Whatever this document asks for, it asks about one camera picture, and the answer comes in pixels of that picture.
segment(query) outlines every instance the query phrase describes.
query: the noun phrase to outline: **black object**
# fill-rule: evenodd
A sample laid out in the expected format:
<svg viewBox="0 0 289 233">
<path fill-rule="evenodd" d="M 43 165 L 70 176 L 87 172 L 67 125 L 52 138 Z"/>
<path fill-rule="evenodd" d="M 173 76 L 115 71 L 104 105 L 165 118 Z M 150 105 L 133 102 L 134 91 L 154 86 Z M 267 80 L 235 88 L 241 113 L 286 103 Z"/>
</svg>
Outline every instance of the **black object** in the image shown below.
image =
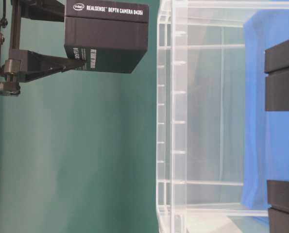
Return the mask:
<svg viewBox="0 0 289 233">
<path fill-rule="evenodd" d="M 270 232 L 289 233 L 289 182 L 267 181 Z"/>
<path fill-rule="evenodd" d="M 67 0 L 65 49 L 79 70 L 131 73 L 148 47 L 148 5 Z"/>
<path fill-rule="evenodd" d="M 266 111 L 289 111 L 289 40 L 265 50 Z"/>
<path fill-rule="evenodd" d="M 28 50 L 10 50 L 4 73 L 15 73 L 18 82 L 27 83 L 82 65 L 83 61 L 80 60 L 47 56 Z"/>
</svg>

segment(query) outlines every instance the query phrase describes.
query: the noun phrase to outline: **black bracket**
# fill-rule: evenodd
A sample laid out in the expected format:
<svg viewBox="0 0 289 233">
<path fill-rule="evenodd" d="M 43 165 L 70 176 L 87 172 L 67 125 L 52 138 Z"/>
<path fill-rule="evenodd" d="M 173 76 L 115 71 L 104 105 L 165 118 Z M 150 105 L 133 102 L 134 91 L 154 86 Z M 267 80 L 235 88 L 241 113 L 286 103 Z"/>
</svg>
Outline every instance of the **black bracket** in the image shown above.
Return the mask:
<svg viewBox="0 0 289 233">
<path fill-rule="evenodd" d="M 0 66 L 0 76 L 5 78 L 4 82 L 0 82 L 0 95 L 18 96 L 20 94 L 19 83 L 26 83 L 57 72 L 76 69 L 85 64 L 81 60 L 42 55 L 19 49 L 22 17 L 33 20 L 64 22 L 64 10 L 64 5 L 57 0 L 12 0 L 9 59 L 5 61 L 4 65 Z M 4 39 L 1 34 L 0 46 L 3 42 Z"/>
</svg>

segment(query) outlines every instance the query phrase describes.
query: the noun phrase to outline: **metal bracket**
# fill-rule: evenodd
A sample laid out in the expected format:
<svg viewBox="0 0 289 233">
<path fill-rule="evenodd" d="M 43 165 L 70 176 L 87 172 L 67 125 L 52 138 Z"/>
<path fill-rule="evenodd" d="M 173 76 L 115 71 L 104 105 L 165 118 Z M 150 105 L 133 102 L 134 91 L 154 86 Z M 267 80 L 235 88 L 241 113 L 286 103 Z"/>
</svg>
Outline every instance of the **metal bracket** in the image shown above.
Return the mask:
<svg viewBox="0 0 289 233">
<path fill-rule="evenodd" d="M 17 82 L 0 82 L 0 96 L 18 96 L 20 86 Z"/>
<path fill-rule="evenodd" d="M 9 59 L 4 65 L 4 75 L 15 76 L 15 80 L 10 81 L 27 83 L 84 64 L 81 60 L 47 56 L 28 50 L 10 50 Z"/>
</svg>

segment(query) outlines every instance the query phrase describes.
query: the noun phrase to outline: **blue cloth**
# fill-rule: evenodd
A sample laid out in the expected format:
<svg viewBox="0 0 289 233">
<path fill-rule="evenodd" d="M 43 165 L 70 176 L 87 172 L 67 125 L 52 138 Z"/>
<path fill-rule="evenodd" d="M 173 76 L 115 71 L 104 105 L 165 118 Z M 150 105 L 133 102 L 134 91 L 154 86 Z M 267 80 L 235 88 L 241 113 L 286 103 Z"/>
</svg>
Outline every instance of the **blue cloth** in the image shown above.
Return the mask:
<svg viewBox="0 0 289 233">
<path fill-rule="evenodd" d="M 289 112 L 265 112 L 264 50 L 289 39 L 289 10 L 260 10 L 244 24 L 245 171 L 241 203 L 265 210 L 266 180 L 289 181 Z"/>
</svg>

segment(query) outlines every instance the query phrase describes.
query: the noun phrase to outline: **green wall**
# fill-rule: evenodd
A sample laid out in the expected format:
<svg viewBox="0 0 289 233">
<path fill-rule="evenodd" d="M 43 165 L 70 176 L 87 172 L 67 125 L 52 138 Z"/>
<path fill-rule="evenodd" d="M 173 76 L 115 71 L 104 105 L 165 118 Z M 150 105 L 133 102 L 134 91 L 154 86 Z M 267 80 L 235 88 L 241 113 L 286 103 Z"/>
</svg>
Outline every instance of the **green wall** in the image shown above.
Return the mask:
<svg viewBox="0 0 289 233">
<path fill-rule="evenodd" d="M 125 1 L 150 5 L 149 50 L 131 75 L 69 71 L 0 97 L 0 233 L 158 231 L 159 2 Z M 63 42 L 62 23 L 22 20 L 21 49 L 65 57 Z"/>
</svg>

